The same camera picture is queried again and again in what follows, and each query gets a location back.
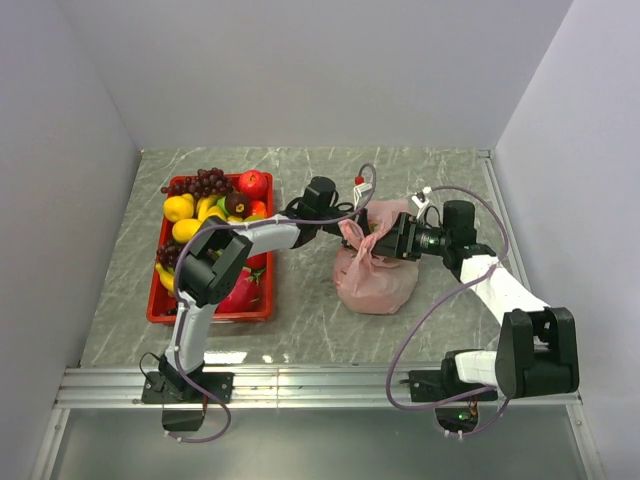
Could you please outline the pink plastic bag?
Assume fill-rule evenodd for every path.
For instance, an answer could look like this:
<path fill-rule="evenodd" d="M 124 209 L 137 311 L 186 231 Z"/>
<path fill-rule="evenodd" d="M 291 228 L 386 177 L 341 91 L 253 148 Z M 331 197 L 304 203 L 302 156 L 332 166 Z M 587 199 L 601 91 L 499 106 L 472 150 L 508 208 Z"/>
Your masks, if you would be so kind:
<path fill-rule="evenodd" d="M 338 297 L 349 310 L 391 315 L 409 300 L 418 280 L 418 266 L 411 261 L 375 256 L 372 250 L 399 214 L 409 211 L 409 202 L 406 199 L 373 200 L 367 209 L 372 233 L 359 248 L 338 250 L 333 281 Z"/>

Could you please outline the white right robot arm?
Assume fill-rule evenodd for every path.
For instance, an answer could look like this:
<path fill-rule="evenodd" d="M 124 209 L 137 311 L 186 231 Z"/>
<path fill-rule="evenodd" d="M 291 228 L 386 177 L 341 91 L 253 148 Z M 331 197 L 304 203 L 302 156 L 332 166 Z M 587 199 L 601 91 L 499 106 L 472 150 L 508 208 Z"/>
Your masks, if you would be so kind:
<path fill-rule="evenodd" d="M 425 391 L 457 400 L 470 392 L 487 396 L 499 391 L 508 399 L 575 392 L 579 364 L 573 315 L 564 307 L 547 305 L 513 277 L 496 253 L 478 242 L 474 222 L 472 203 L 450 200 L 440 225 L 403 213 L 373 248 L 375 255 L 386 258 L 441 258 L 500 326 L 496 350 L 447 353 L 436 385 L 426 385 Z"/>

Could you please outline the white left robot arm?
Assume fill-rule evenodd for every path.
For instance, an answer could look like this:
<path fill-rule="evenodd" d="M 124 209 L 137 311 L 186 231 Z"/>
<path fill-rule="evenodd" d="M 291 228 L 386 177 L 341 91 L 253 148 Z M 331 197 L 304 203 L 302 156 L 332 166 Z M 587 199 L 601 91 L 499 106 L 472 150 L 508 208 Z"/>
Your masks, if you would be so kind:
<path fill-rule="evenodd" d="M 171 403 L 199 402 L 209 395 L 202 385 L 208 329 L 246 260 L 298 248 L 314 239 L 318 230 L 337 230 L 340 222 L 357 218 L 376 188 L 374 179 L 357 179 L 351 210 L 333 203 L 335 184 L 318 176 L 301 197 L 269 218 L 248 223 L 205 222 L 178 257 L 174 276 L 177 315 L 169 345 L 158 357 L 158 370 L 146 376 L 145 386 L 152 393 L 168 397 Z"/>

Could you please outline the red fake apple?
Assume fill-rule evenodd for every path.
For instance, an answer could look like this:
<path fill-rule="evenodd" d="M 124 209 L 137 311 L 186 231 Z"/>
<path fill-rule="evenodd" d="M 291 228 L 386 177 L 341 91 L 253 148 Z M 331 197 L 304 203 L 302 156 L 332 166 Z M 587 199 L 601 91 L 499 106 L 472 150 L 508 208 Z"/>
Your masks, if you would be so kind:
<path fill-rule="evenodd" d="M 240 175 L 237 188 L 252 200 L 263 200 L 267 196 L 269 185 L 264 173 L 252 169 Z"/>

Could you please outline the dark purple fake mangosteen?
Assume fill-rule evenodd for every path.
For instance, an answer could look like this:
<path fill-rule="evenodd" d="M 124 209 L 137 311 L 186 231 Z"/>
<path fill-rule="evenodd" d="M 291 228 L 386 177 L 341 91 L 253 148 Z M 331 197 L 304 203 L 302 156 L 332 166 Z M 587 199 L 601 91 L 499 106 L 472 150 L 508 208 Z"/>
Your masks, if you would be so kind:
<path fill-rule="evenodd" d="M 224 207 L 229 216 L 246 218 L 251 213 L 251 199 L 244 193 L 231 192 L 225 196 Z"/>

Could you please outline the pink fake dragon fruit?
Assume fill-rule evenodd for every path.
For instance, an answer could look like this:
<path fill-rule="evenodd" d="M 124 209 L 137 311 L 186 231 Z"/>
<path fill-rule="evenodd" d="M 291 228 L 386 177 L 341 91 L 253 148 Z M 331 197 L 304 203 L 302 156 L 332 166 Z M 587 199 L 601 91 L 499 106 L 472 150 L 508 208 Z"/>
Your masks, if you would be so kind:
<path fill-rule="evenodd" d="M 250 269 L 244 268 L 231 292 L 218 305 L 216 312 L 228 314 L 251 311 L 257 304 L 259 292 L 257 278 Z"/>

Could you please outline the red fake grapes bunch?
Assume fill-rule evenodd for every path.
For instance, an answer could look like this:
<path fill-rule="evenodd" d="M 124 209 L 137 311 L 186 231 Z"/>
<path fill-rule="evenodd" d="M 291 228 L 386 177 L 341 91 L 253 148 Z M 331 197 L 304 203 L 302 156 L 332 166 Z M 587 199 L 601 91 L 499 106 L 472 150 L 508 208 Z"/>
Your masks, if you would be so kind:
<path fill-rule="evenodd" d="M 234 191 L 233 180 L 220 168 L 199 169 L 195 174 L 174 178 L 161 193 L 168 196 L 191 195 L 194 199 L 225 196 Z"/>

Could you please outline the yellow fake star fruit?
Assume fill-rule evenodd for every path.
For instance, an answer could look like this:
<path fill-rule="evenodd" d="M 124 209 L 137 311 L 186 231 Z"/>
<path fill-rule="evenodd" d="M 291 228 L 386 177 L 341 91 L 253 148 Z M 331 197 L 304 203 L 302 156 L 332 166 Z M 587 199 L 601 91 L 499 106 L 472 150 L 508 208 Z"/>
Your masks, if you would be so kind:
<path fill-rule="evenodd" d="M 196 204 L 196 218 L 200 222 L 204 222 L 207 218 L 214 216 L 226 221 L 227 215 L 217 202 L 218 197 L 216 195 L 199 199 Z"/>

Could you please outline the yellow fake lemon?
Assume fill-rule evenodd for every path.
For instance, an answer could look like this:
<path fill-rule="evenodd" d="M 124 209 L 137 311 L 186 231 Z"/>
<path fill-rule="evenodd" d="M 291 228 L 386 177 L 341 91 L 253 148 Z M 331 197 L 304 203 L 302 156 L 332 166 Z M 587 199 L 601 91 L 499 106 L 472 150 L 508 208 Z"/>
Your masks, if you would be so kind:
<path fill-rule="evenodd" d="M 201 225 L 202 223 L 195 218 L 186 218 L 177 221 L 171 229 L 173 240 L 180 244 L 186 244 L 198 232 Z"/>
<path fill-rule="evenodd" d="M 194 216 L 195 200 L 191 194 L 175 195 L 163 204 L 164 217 L 172 222 L 190 219 Z"/>

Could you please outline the dark purple fake grapes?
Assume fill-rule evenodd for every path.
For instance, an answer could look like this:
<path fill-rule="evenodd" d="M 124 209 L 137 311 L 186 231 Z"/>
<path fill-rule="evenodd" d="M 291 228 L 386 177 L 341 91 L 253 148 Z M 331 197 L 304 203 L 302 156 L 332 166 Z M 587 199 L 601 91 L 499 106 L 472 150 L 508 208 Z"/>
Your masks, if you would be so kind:
<path fill-rule="evenodd" d="M 183 244 L 169 240 L 157 249 L 156 262 L 166 271 L 174 269 L 183 247 Z"/>

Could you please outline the yellow fake banana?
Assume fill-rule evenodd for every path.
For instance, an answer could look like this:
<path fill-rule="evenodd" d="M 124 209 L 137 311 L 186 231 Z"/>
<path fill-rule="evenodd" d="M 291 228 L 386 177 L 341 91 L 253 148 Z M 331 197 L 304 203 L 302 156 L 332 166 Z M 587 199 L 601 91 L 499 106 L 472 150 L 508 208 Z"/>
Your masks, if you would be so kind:
<path fill-rule="evenodd" d="M 165 288 L 170 297 L 174 297 L 174 275 L 167 271 L 160 263 L 155 264 L 155 271 L 158 273 L 161 285 Z"/>

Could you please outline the red plastic tray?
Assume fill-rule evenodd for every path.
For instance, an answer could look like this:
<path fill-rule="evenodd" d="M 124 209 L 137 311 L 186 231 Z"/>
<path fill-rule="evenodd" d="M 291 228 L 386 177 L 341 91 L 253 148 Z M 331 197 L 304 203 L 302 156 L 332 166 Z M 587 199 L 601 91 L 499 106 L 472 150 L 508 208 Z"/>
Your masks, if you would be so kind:
<path fill-rule="evenodd" d="M 274 193 L 273 193 L 273 176 L 269 172 L 261 172 L 267 182 L 267 190 L 265 195 L 261 197 L 266 205 L 266 213 L 273 214 L 274 209 Z M 227 174 L 234 182 L 234 186 L 237 186 L 238 179 L 241 173 Z M 170 180 L 169 185 L 173 186 L 178 181 L 185 179 L 186 176 L 176 176 Z M 173 223 L 169 222 L 166 218 L 163 218 L 160 228 L 160 235 L 158 239 L 158 248 L 164 245 L 170 240 L 171 230 Z M 264 322 L 269 319 L 274 309 L 274 275 L 275 275 L 275 260 L 274 253 L 265 254 L 265 272 L 262 273 L 258 279 L 258 296 L 253 302 L 253 306 L 249 307 L 248 311 L 238 311 L 229 313 L 216 313 L 212 317 L 213 323 L 229 323 L 229 322 Z M 146 308 L 146 318 L 153 324 L 162 324 L 173 326 L 176 315 L 169 314 L 177 307 L 176 299 L 168 293 L 167 289 L 162 285 L 160 275 L 157 271 L 154 271 L 151 280 L 151 289 Z"/>

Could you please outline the aluminium mounting rail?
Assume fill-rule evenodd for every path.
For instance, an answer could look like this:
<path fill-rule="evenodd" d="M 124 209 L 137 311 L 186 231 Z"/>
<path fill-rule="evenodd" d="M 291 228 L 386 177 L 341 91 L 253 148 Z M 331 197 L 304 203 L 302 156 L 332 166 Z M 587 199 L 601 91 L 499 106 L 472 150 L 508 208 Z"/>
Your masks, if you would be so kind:
<path fill-rule="evenodd" d="M 231 409 L 386 408 L 387 368 L 376 365 L 225 365 L 234 374 Z M 144 377 L 136 368 L 78 368 L 64 373 L 57 409 L 152 409 L 142 401 Z"/>

